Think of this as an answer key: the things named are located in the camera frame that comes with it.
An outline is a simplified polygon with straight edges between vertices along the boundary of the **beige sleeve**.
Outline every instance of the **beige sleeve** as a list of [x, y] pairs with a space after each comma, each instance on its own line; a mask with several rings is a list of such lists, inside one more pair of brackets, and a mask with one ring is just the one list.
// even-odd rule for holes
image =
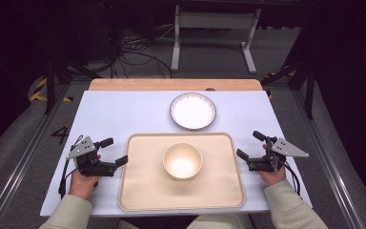
[[50, 218], [40, 229], [86, 228], [91, 215], [92, 204], [72, 195], [64, 195]]
[[275, 228], [327, 228], [322, 219], [294, 191], [288, 180], [264, 190]]

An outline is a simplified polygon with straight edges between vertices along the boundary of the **bowl rim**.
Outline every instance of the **bowl rim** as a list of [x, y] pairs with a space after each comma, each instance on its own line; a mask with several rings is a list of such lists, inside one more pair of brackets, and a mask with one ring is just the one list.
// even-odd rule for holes
[[[176, 177], [174, 176], [167, 168], [166, 164], [165, 164], [165, 156], [166, 154], [169, 152], [169, 150], [173, 147], [173, 146], [176, 146], [176, 145], [180, 145], [180, 144], [185, 144], [185, 145], [189, 145], [191, 147], [193, 147], [195, 149], [195, 151], [200, 155], [200, 165], [198, 166], [198, 169], [195, 171], [195, 173], [190, 176], [190, 177]], [[166, 172], [173, 178], [175, 179], [178, 179], [178, 180], [187, 180], [187, 179], [191, 179], [193, 177], [195, 177], [201, 170], [201, 167], [203, 167], [203, 155], [201, 155], [200, 151], [198, 150], [197, 147], [193, 146], [192, 144], [190, 143], [187, 143], [187, 142], [177, 142], [177, 143], [174, 143], [173, 145], [169, 146], [168, 149], [166, 149], [165, 153], [163, 154], [163, 158], [162, 158], [162, 162], [163, 162], [163, 167], [165, 168]]]

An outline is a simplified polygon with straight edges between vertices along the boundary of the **metal frame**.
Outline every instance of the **metal frame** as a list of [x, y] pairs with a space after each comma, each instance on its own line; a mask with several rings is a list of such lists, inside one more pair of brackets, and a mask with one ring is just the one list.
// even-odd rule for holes
[[180, 57], [180, 28], [214, 28], [249, 30], [246, 42], [241, 42], [243, 55], [249, 73], [256, 73], [254, 60], [249, 48], [254, 38], [254, 31], [260, 15], [260, 9], [254, 13], [210, 13], [210, 12], [180, 12], [176, 6], [174, 16], [174, 45], [171, 69], [177, 72]]

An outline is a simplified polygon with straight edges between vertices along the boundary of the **beige tray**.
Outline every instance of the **beige tray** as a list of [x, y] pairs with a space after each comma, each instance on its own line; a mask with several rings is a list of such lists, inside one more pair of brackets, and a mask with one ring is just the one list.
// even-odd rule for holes
[[[173, 179], [163, 166], [171, 145], [186, 142], [203, 156], [190, 180]], [[119, 204], [126, 211], [239, 207], [245, 200], [231, 137], [215, 134], [132, 135], [127, 145]]]

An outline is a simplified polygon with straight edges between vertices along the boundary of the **white plate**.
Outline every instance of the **white plate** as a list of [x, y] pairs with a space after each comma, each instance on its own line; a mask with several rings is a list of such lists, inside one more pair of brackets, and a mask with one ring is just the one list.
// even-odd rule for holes
[[213, 102], [203, 94], [187, 93], [173, 100], [171, 116], [181, 127], [199, 130], [215, 120], [216, 108]]

